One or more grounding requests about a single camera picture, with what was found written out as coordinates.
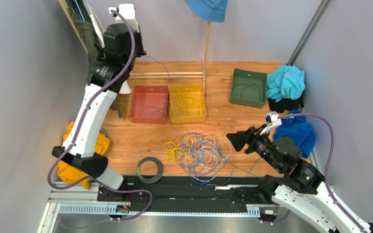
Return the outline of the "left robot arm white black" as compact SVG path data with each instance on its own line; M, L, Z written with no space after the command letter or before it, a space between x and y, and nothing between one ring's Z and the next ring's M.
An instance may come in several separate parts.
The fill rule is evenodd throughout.
M108 164L108 158L95 152L105 116L121 87L130 77L137 57L145 55L140 31L128 23L110 25L103 35L104 48L89 67L85 95L67 139L52 149L57 162L82 171L110 190L118 190L124 177Z

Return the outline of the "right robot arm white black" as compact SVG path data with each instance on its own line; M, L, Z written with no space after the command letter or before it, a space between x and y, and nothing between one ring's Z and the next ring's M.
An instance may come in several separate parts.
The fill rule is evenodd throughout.
M226 135L236 151L256 152L283 175L281 180L264 176L255 192L261 201L285 207L321 233L373 233L373 223L362 220L327 189L324 175L301 158L302 150L289 136L271 141L262 129Z

